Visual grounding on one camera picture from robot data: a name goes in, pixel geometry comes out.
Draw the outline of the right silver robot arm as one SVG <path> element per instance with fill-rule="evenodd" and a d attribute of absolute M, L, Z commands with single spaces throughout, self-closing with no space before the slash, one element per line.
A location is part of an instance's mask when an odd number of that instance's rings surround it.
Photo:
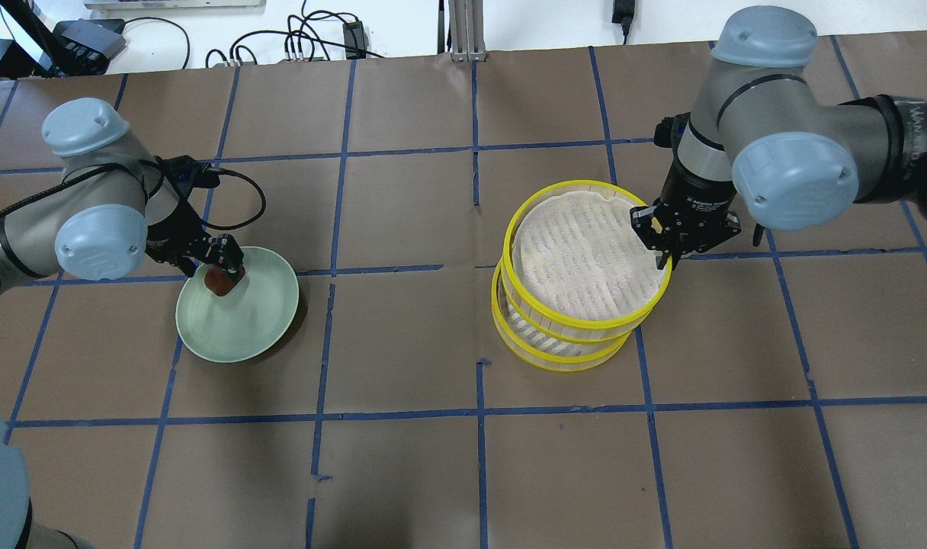
<path fill-rule="evenodd" d="M 655 145 L 672 152 L 661 194 L 630 212 L 659 270 L 738 236 L 735 197 L 754 246 L 764 230 L 823 225 L 854 203 L 908 201 L 927 219 L 927 101 L 820 104 L 803 76 L 817 44 L 797 11 L 756 5 L 728 18 L 694 107 L 656 125 Z"/>

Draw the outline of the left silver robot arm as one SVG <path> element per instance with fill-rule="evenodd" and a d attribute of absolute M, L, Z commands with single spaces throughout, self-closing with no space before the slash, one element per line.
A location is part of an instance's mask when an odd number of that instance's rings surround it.
<path fill-rule="evenodd" d="M 229 226 L 191 205 L 226 170 L 191 156 L 154 156 L 100 98 L 53 109 L 42 137 L 63 161 L 59 184 L 0 210 L 0 296 L 59 271 L 102 281 L 129 277 L 144 259 L 193 277 L 206 265 L 209 291 L 224 296 L 246 274 Z"/>

